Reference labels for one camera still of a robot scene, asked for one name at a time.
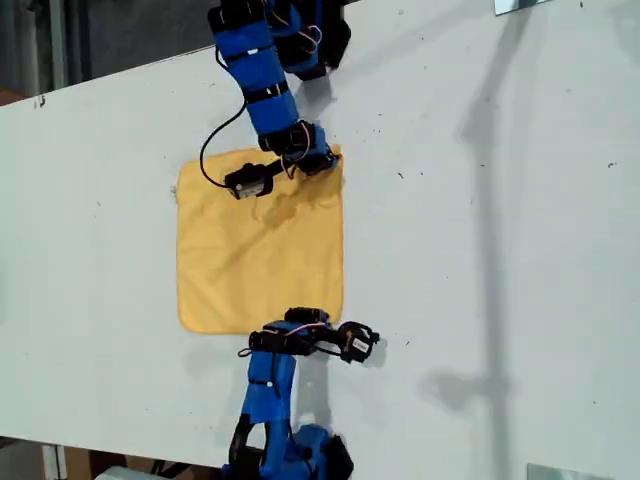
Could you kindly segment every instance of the blue robotic arm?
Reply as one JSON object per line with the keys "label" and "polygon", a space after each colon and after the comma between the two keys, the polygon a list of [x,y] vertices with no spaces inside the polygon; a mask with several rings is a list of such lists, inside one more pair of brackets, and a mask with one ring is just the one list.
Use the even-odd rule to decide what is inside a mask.
{"label": "blue robotic arm", "polygon": [[226,65],[219,63],[242,89],[261,149],[279,157],[269,165],[246,164],[218,184],[204,171],[205,142],[203,173],[234,197],[270,193],[275,175],[293,175],[289,168],[315,175],[336,165],[324,130],[300,119],[285,70],[308,80],[338,66],[351,35],[339,1],[223,0],[209,11],[216,56]]}
{"label": "blue robotic arm", "polygon": [[[318,309],[290,309],[283,321],[264,326],[249,337],[249,347],[239,353],[251,355],[249,386],[240,420],[229,448],[225,480],[347,480],[353,462],[340,437],[318,425],[291,430],[291,387],[294,355],[321,350],[346,362],[364,362],[380,339],[366,325],[346,322],[337,330],[329,316]],[[317,346],[324,341],[339,351]],[[264,450],[247,447],[254,426],[264,425]]]}

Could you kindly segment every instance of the white tabletop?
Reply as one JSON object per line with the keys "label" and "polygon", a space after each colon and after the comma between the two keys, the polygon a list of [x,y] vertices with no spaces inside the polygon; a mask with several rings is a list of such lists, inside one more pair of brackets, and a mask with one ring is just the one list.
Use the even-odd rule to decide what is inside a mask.
{"label": "white tabletop", "polygon": [[[366,0],[331,95],[291,82],[346,153],[343,318],[388,342],[293,395],[356,480],[638,478],[640,4],[583,2]],[[0,109],[0,435],[225,461],[246,338],[180,326],[172,187],[240,102],[204,50]]]}

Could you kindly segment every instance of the white table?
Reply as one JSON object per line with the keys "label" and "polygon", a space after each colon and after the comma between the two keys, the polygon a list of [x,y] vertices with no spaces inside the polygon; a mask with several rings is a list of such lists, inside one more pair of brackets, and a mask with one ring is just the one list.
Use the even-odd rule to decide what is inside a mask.
{"label": "white table", "polygon": [[[347,155],[343,318],[388,341],[302,362],[356,480],[638,478],[640,4],[583,1],[367,0],[331,101],[291,82]],[[0,109],[0,435],[225,461],[246,339],[178,322],[172,187],[240,101],[205,50]]]}

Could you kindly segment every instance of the yellow cloth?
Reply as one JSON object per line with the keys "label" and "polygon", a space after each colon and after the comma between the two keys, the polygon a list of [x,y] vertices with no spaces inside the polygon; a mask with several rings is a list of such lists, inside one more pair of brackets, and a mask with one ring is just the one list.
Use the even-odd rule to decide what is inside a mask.
{"label": "yellow cloth", "polygon": [[[339,147],[333,151],[340,154]],[[239,150],[209,157],[207,173],[222,179],[272,153]],[[289,307],[342,310],[342,162],[327,172],[289,180],[273,192],[236,200],[211,185],[198,162],[178,180],[178,310],[199,333],[250,333],[281,319]]]}

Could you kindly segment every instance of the robotic arm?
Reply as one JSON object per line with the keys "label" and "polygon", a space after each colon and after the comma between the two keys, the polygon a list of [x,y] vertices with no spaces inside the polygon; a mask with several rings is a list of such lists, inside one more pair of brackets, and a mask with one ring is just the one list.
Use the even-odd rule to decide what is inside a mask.
{"label": "robotic arm", "polygon": [[337,68],[351,36],[339,2],[223,0],[209,11],[218,63],[242,89],[260,148],[279,157],[269,165],[245,164],[218,184],[204,171],[205,142],[203,173],[235,198],[270,193],[273,177],[283,171],[291,177],[289,168],[315,175],[337,164],[324,130],[300,119],[285,70],[310,80],[325,75],[326,66]]}
{"label": "robotic arm", "polygon": [[[251,355],[249,386],[236,426],[224,480],[347,480],[353,462],[340,437],[318,425],[291,430],[291,387],[294,355],[322,351],[347,363],[364,362],[380,335],[366,325],[346,322],[337,330],[329,316],[318,309],[290,309],[284,320],[269,323],[249,337],[249,347],[239,356]],[[339,351],[317,345],[323,341]],[[264,450],[247,447],[253,427],[263,424]]]}

